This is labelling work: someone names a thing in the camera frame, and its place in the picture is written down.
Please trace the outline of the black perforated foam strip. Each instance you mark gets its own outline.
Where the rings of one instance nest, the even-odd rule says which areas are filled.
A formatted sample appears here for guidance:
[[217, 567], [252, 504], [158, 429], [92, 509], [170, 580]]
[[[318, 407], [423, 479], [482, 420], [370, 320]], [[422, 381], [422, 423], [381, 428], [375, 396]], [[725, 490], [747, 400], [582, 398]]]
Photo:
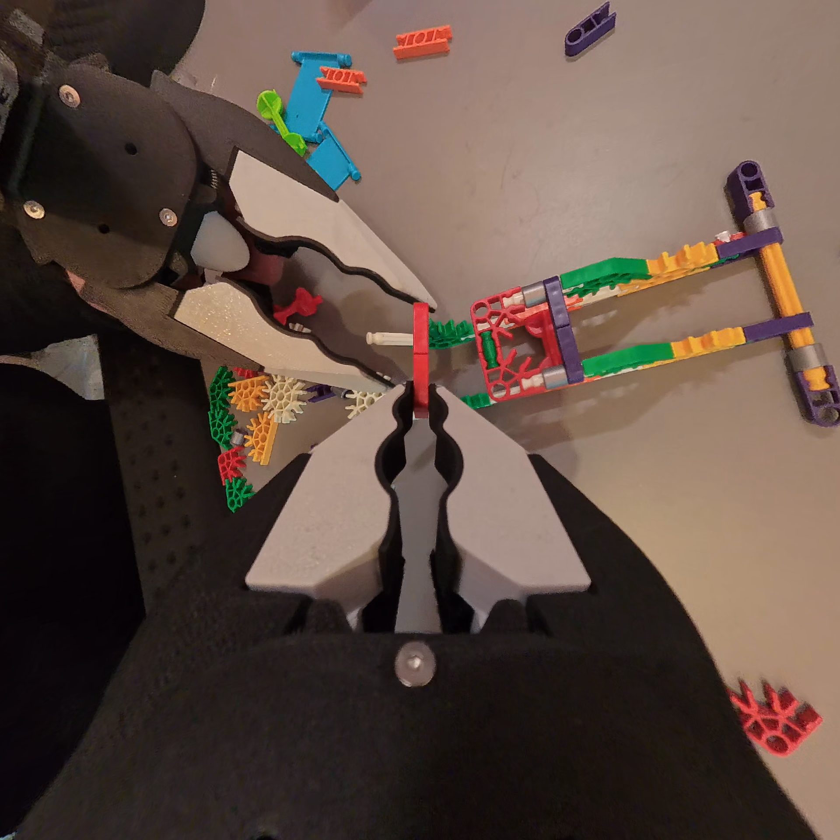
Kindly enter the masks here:
[[230, 518], [217, 472], [202, 366], [133, 332], [98, 337], [128, 505], [143, 607], [154, 613], [173, 581]]

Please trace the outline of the red spool piece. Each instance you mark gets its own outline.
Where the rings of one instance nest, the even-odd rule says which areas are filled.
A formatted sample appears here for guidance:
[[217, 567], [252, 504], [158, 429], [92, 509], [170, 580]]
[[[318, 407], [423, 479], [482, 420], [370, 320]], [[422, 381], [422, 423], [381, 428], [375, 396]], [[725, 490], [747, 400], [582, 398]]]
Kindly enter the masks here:
[[308, 289], [299, 287], [296, 289], [291, 303], [286, 306], [278, 304], [273, 306], [272, 317], [281, 326], [285, 327], [293, 317], [307, 318], [316, 314], [322, 303], [323, 300], [320, 295], [312, 295]]

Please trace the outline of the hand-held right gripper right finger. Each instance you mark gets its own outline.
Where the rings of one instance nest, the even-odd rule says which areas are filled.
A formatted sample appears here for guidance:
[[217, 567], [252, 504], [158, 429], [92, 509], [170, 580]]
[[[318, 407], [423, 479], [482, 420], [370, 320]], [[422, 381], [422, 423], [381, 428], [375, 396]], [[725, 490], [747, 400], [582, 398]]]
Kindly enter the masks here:
[[446, 488], [430, 560], [442, 625], [483, 625], [494, 605], [584, 592], [588, 575], [529, 454], [444, 387], [429, 389]]

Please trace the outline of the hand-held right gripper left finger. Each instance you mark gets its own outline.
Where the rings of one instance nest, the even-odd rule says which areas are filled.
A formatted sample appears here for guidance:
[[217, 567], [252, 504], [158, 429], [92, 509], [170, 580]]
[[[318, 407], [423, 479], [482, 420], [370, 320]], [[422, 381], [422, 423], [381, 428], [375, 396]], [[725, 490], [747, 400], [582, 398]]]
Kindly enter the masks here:
[[315, 447], [245, 582], [308, 595], [393, 629], [404, 558], [395, 478], [406, 465], [413, 386], [399, 385]]

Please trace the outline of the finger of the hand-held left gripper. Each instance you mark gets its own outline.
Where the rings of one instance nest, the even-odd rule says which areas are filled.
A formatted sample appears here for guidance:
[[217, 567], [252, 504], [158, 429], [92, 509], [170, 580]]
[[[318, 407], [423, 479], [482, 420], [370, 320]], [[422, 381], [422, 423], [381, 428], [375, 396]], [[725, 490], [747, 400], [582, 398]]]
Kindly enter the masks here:
[[394, 386], [361, 362], [331, 353], [313, 333], [280, 326], [248, 288], [231, 279], [219, 277], [176, 293], [166, 314], [271, 375], [357, 392], [386, 392]]
[[416, 275], [344, 201], [333, 200], [243, 150], [228, 183], [245, 226], [276, 245], [317, 250], [346, 274], [372, 279], [409, 302], [437, 302]]

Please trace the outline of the multicoloured toy frame assembly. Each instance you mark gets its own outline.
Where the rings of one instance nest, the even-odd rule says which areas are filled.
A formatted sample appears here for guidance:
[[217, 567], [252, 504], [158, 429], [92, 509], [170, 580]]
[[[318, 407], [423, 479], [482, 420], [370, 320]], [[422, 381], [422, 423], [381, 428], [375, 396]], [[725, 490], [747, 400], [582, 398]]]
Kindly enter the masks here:
[[[744, 231], [711, 243], [687, 245], [656, 259], [610, 258], [560, 276], [515, 287], [475, 302], [468, 321], [429, 319], [429, 350], [450, 349], [473, 340], [486, 390], [465, 398], [472, 407], [581, 385], [609, 376], [686, 361], [811, 328], [809, 312], [755, 324], [712, 330], [679, 341], [636, 346], [585, 358], [574, 336], [571, 314], [594, 302], [622, 298], [755, 256], [772, 243], [770, 231]], [[367, 343], [413, 347], [413, 332], [368, 332]]]

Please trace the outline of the orange connector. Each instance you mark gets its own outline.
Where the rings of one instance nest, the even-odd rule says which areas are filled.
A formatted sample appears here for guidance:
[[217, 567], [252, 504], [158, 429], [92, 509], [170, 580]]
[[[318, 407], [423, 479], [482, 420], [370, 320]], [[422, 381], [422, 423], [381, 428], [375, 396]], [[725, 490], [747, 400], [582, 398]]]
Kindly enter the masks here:
[[449, 25], [414, 30], [395, 37], [393, 54], [397, 60], [447, 54], [452, 38]]
[[362, 95], [367, 84], [366, 75], [361, 70], [350, 68], [321, 66], [316, 82], [322, 90]]

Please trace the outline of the lime green toy piece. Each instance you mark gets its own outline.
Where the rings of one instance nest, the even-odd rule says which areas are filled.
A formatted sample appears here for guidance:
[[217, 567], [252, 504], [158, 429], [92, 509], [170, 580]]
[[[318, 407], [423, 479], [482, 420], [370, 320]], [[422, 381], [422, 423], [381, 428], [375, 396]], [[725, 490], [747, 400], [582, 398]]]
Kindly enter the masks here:
[[283, 102], [276, 90], [262, 91], [256, 100], [259, 116], [300, 156], [308, 154], [307, 142], [298, 134], [289, 131], [283, 119]]

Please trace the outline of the person's left hand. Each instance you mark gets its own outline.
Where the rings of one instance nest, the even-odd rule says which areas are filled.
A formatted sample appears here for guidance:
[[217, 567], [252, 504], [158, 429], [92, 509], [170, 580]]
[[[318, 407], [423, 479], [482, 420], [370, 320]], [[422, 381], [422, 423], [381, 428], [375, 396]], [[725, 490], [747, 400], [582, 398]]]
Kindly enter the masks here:
[[281, 255], [266, 253], [257, 239], [249, 243], [249, 250], [249, 280], [266, 287], [275, 286], [282, 278], [287, 259]]

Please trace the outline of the yellow plastic rod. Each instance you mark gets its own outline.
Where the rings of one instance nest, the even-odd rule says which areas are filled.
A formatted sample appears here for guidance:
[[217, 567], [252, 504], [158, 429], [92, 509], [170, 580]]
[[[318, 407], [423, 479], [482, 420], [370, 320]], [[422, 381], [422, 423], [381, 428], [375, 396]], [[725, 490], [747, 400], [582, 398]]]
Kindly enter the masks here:
[[[750, 198], [754, 211], [766, 207], [761, 193], [753, 193]], [[786, 263], [782, 245], [780, 243], [772, 243], [761, 248], [760, 257], [763, 263], [764, 274], [770, 283], [772, 298], [779, 315], [783, 318], [791, 318], [802, 314], [804, 311], [802, 302]], [[812, 329], [802, 328], [788, 332], [786, 343], [788, 350], [815, 343]], [[821, 391], [828, 388], [823, 368], [805, 371], [805, 377], [813, 391]]]

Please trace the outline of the person's left forearm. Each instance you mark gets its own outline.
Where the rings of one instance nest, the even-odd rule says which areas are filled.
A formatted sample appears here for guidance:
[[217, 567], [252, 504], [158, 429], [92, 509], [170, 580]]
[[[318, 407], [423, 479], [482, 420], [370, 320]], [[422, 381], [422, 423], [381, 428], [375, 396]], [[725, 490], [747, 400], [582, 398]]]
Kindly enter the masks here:
[[2, 1], [27, 35], [65, 62], [100, 56], [117, 76], [149, 85], [179, 65], [203, 21], [204, 1]]

